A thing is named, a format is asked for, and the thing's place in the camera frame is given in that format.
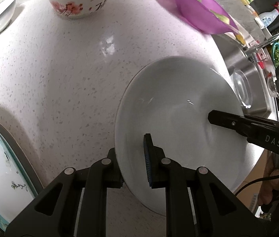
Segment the person's right hand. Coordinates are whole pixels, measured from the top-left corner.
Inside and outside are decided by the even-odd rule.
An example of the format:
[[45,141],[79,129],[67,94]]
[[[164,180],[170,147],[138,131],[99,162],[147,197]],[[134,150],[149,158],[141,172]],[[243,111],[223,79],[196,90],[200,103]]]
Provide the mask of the person's right hand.
[[[276,169],[273,163],[273,153],[270,153],[266,162],[264,177],[273,177],[279,175],[279,169]],[[270,204],[273,199],[273,191],[279,191],[279,179],[263,181],[258,194],[258,205]]]

